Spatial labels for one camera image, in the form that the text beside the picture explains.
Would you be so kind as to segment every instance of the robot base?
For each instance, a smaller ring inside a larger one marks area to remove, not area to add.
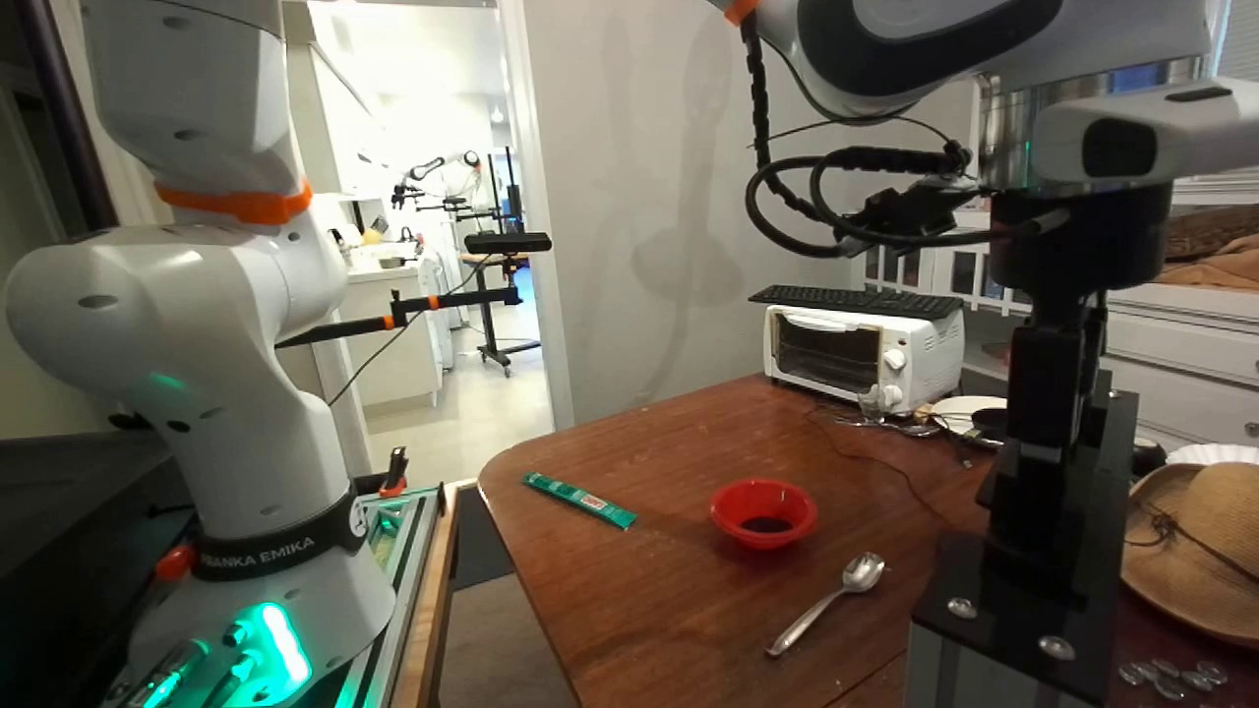
[[[118,684],[138,688],[130,704],[295,704],[390,614],[393,590],[370,551],[327,551],[268,578],[189,578],[150,606]]]
[[[1066,464],[1078,480],[1070,507],[1086,507],[1070,586],[991,559],[984,539],[940,539],[936,574],[913,610],[905,704],[1106,704],[1133,429],[1137,397],[1113,393],[1098,448]]]

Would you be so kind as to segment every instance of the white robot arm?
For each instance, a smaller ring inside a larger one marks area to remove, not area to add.
[[[275,342],[342,260],[307,216],[279,0],[83,0],[94,94],[173,228],[31,252],[8,323],[51,374],[138,409],[197,503],[197,562],[130,637],[134,704],[291,704],[358,657],[393,590],[354,519],[330,409]]]
[[[885,122],[976,75],[991,189],[1133,189],[1259,161],[1259,90],[1204,75],[1192,0],[759,0],[755,28],[838,122]],[[1133,71],[1157,87],[1125,90]]]
[[[980,240],[991,240],[991,275],[1019,287],[1031,315],[1011,342],[1007,437],[984,488],[988,539],[940,543],[913,614],[905,696],[1102,704],[1137,425],[1137,397],[1113,393],[1098,370],[1102,295],[1157,275],[1176,177],[1259,161],[1259,90],[1204,75],[1208,12],[1192,0],[712,4],[744,39],[763,35],[834,122],[889,122],[952,75],[980,79],[980,169],[995,220]],[[775,169],[810,169],[810,201],[783,181],[771,189],[834,236],[960,244],[925,240],[913,224],[901,236],[869,232],[830,212],[818,173],[842,165],[834,153],[763,153],[748,193],[771,185]],[[748,212],[791,252],[842,256]]]

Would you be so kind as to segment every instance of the orange ring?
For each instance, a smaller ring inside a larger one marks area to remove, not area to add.
[[[751,12],[755,12],[755,0],[732,0],[732,4],[724,8],[724,20],[744,24]]]
[[[311,185],[299,193],[275,197],[275,193],[181,193],[157,185],[157,197],[173,208],[193,208],[193,212],[228,212],[244,224],[287,224],[291,216],[311,208]]]

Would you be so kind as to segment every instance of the floor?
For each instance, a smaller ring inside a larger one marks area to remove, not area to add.
[[[531,275],[519,271],[519,307],[492,307],[500,346],[535,342]],[[456,366],[437,401],[366,409],[370,452],[390,460],[405,444],[409,484],[476,484],[504,448],[551,433],[543,350],[511,354],[511,374],[480,358],[484,326],[456,330]],[[500,574],[452,594],[441,708],[570,708],[570,688],[515,582]]]

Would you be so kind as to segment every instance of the lab equipment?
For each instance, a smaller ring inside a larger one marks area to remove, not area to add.
[[[901,291],[767,287],[763,374],[909,417],[944,397],[964,366],[964,303]]]
[[[169,228],[16,264],[8,323],[63,382],[138,409],[197,507],[197,562],[146,610],[146,704],[291,704],[390,621],[330,409],[275,362],[346,267],[319,236],[287,126],[279,4],[83,0],[106,130],[150,165]]]
[[[712,0],[748,39],[755,153],[748,216],[803,256],[991,244],[1031,299],[1011,342],[1007,429],[988,539],[944,539],[909,633],[909,704],[1102,704],[1137,397],[1098,370],[1106,291],[1161,267],[1172,181],[1259,161],[1259,90],[1204,75],[1208,4],[1184,0]],[[905,114],[956,75],[984,94],[980,185],[968,149],[767,153],[759,39],[834,122]],[[826,173],[925,173],[834,212]],[[807,244],[759,212],[771,189],[830,228]],[[948,232],[991,197],[991,228]]]

